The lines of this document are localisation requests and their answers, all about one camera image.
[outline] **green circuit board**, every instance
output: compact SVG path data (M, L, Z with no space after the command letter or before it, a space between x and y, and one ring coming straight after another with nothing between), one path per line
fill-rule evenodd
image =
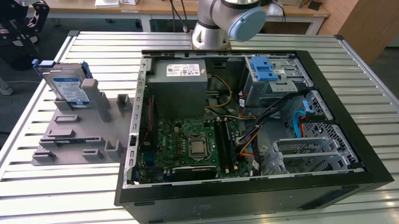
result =
M239 136L238 121L231 119L228 124L231 136L236 138ZM158 150L152 158L155 167L210 165L218 167L218 178L248 176L246 160L236 163L238 169L230 173L220 170L214 120L160 121L158 128ZM190 154L190 141L194 138L206 139L208 151L204 158L192 158ZM163 182L160 175L160 171L148 169L147 177L151 182Z

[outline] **gray carpet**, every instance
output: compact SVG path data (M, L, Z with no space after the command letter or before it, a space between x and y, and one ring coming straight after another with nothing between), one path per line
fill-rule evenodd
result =
M61 26L55 27L52 20L48 20L43 33L40 34L39 51L43 59L53 59L64 42L69 30L84 31L142 31L136 28L135 20L113 20L113 23L101 19L61 19ZM154 24L158 30L172 29L171 24ZM372 70L399 97L399 48L387 48L371 65ZM0 75L5 81L40 81L33 70L15 71L0 59ZM0 131L11 132L25 109L28 101L36 90L37 83L9 83L13 89L12 96L0 94ZM0 146L7 140L0 135Z

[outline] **motherboard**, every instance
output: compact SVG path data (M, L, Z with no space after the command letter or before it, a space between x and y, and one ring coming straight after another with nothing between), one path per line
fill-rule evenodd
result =
M143 169L151 183L248 176L247 161L236 158L239 136L235 119L159 121L158 147L143 153Z

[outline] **metal slotted table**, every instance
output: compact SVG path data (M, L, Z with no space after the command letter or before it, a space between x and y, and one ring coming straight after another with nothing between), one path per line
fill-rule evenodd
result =
M232 41L231 45L234 49L295 49L311 53L394 179L399 179L399 102L346 41L332 36L258 35L251 41ZM80 32L67 37L56 61L73 63L84 59L107 96L128 93L134 97L143 49L190 49L190 36ZM41 81L0 151L0 223L136 223L124 209L113 205L117 163L31 165L56 109L53 100L55 94ZM399 182L392 182L322 210L194 223L398 223L398 207Z

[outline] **white box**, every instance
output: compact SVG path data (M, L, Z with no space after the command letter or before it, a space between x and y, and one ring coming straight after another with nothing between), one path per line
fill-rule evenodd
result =
M95 0L95 8L117 8L119 0Z
M120 4L136 5L140 0L119 0Z

